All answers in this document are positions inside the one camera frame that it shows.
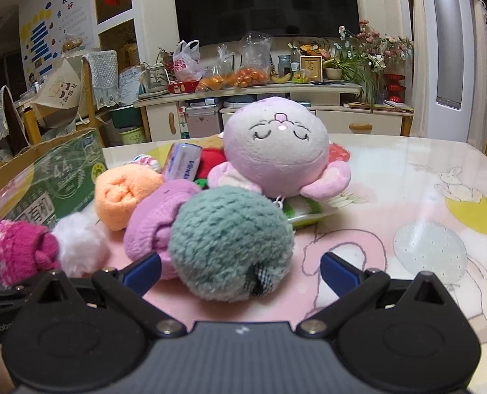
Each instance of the pink nose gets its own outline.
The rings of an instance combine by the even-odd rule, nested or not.
[[[287,121],[287,114],[284,114],[283,112],[277,112],[274,115],[274,119],[276,121],[279,121],[280,123],[283,123],[284,121]]]

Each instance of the picture frame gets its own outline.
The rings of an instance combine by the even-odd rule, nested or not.
[[[322,57],[321,56],[300,56],[300,69],[310,72],[311,81],[322,81]]]

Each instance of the white pom-pom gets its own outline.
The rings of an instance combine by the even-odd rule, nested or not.
[[[72,278],[101,268],[109,248],[105,234],[82,213],[60,219],[52,233],[59,243],[61,269]]]

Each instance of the plush toy arm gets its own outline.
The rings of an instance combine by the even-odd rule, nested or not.
[[[351,169],[344,161],[329,163],[320,179],[304,186],[300,194],[313,200],[326,200],[344,191],[351,180]]]
[[[262,193],[260,185],[255,184],[240,174],[228,161],[218,164],[218,166],[214,166],[211,169],[207,176],[207,185],[209,185],[209,188],[216,188],[217,186],[223,185],[239,186],[259,194]]]

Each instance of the television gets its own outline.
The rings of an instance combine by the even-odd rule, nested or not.
[[[175,0],[180,39],[216,44],[248,31],[273,36],[338,37],[358,33],[357,0]]]

